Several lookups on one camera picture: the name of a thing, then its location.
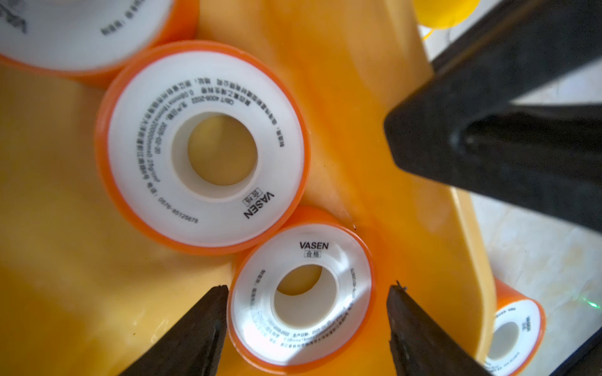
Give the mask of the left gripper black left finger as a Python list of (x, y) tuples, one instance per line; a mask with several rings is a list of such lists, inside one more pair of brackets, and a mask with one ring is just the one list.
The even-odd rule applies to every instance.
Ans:
[(226, 285), (211, 288), (122, 375), (217, 374), (227, 334)]

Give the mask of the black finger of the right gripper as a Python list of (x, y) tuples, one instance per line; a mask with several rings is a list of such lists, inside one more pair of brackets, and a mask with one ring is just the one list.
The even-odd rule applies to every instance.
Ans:
[(600, 57), (599, 1), (502, 1), (387, 115), (395, 164), (600, 231), (600, 104), (515, 103)]

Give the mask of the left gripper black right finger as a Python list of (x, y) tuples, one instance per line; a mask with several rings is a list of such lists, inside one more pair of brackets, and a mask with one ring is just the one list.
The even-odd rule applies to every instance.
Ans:
[(393, 285), (387, 296), (390, 352), (398, 375), (487, 375), (407, 293)]

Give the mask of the orange white tape roll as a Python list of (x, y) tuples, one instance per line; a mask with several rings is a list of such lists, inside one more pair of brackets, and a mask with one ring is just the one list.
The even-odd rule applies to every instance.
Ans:
[(97, 167), (141, 233), (193, 255), (264, 241), (293, 214), (310, 165), (307, 127), (258, 59), (174, 42), (128, 63), (106, 92)]
[(497, 310), (484, 368), (492, 375), (518, 375), (536, 355), (547, 329), (542, 305), (495, 279)]
[(361, 333), (375, 287), (365, 242), (327, 211), (299, 206), (240, 262), (227, 303), (230, 340), (261, 371), (313, 371)]
[(106, 87), (135, 56), (192, 39), (198, 1), (3, 1), (1, 61)]

